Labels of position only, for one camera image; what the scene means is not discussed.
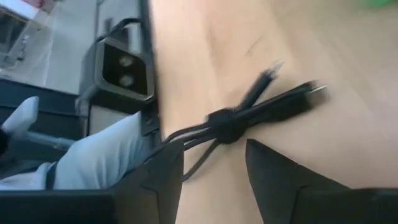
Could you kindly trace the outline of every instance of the desk surface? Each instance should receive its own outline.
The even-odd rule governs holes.
[[[309,80],[331,101],[220,147],[183,185],[177,223],[262,223],[244,150],[256,138],[350,187],[398,186],[398,4],[361,0],[152,0],[164,134],[239,103],[272,62],[268,98]],[[186,153],[188,169],[207,144]]]

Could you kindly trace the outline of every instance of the light blue jeans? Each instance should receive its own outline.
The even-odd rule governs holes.
[[[58,162],[54,189],[105,189],[119,182],[150,154],[140,128],[136,113],[74,143]]]

